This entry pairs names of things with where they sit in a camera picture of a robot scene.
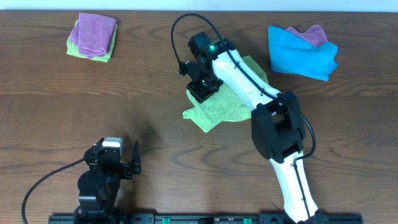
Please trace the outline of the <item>green microfibre cloth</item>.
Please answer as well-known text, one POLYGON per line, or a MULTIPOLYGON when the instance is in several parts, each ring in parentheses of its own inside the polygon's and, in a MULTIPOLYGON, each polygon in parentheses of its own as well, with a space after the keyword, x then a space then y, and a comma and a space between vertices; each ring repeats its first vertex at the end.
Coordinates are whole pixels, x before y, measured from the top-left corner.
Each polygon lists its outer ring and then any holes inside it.
POLYGON ((251 110, 226 83, 203 103, 197 102, 188 90, 186 94, 193 108, 183 112, 183 119, 192 120, 204 133, 223 121, 240 122, 251 118, 251 110))

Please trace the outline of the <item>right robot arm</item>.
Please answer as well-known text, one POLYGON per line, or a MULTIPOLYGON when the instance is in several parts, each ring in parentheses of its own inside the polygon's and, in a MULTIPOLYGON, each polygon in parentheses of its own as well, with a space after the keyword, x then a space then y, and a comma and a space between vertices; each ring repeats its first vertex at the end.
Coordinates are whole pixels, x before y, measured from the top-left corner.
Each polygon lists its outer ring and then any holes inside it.
POLYGON ((188 48, 195 61, 182 67, 192 79, 187 85, 191 95, 203 103, 227 84, 243 100, 251 110, 252 141, 275 169, 286 214, 295 223, 309 222, 318 210, 303 168, 303 140, 311 126, 297 97, 259 78, 226 39, 212 42, 201 32, 191 37, 188 48))

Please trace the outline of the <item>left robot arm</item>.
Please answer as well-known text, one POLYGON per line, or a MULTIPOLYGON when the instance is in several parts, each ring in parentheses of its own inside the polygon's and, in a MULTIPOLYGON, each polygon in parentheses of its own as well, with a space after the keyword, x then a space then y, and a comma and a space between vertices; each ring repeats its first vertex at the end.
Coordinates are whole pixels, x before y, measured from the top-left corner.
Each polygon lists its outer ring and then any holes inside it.
POLYGON ((90 168, 78 179, 80 206, 73 223, 129 223, 130 218, 115 207, 121 180, 141 173, 139 143, 133 145, 131 161, 121 162, 123 140, 101 138, 84 154, 90 168))

